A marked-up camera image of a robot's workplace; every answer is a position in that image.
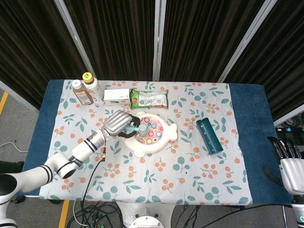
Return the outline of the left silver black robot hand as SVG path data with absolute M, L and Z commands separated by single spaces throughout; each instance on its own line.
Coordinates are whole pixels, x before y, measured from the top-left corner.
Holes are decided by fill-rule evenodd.
M 117 110 L 103 123 L 103 129 L 105 129 L 110 136 L 119 136 L 128 139 L 137 134 L 135 128 L 138 128 L 140 123 L 140 118 Z

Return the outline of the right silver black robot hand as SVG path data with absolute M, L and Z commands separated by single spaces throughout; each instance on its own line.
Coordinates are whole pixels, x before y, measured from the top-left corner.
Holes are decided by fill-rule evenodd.
M 267 178 L 283 186 L 291 195 L 303 195 L 304 193 L 304 156 L 301 154 L 297 145 L 287 138 L 275 138 L 269 136 L 281 177 L 275 177 L 266 166 L 262 167 L 263 173 Z

